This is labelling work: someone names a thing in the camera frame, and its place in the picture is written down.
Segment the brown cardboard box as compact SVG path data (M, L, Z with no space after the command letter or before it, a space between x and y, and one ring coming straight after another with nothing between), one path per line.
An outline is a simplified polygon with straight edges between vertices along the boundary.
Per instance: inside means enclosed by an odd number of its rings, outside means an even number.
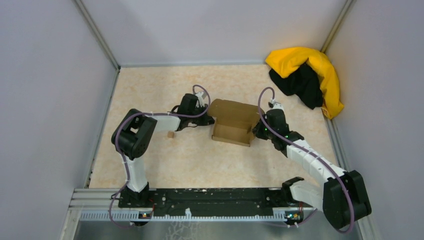
M215 99L207 113L215 119L211 134L213 141L250 147L256 138L253 128L264 111L258 110L257 105Z

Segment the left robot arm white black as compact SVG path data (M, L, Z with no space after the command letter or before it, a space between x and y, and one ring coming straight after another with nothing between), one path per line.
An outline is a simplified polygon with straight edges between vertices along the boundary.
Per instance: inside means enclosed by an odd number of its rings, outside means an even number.
M135 108L128 111L114 131L111 142L123 157L126 173L124 187L112 198L119 207L148 207L151 203L149 182L143 155L157 132L179 132L189 127L215 123L207 111L211 99L206 91L186 93L180 104L167 113L145 113Z

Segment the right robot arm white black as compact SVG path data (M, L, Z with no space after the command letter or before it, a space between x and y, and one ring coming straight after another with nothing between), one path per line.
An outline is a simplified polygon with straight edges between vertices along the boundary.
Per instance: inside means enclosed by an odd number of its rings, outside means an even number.
M302 177L285 181L281 193L284 204L308 204L323 212L337 230L372 213L362 175L334 165L314 150L300 133L290 130L282 109L273 108L261 114L252 132L258 139L270 140L277 151L301 165L317 182L314 185Z

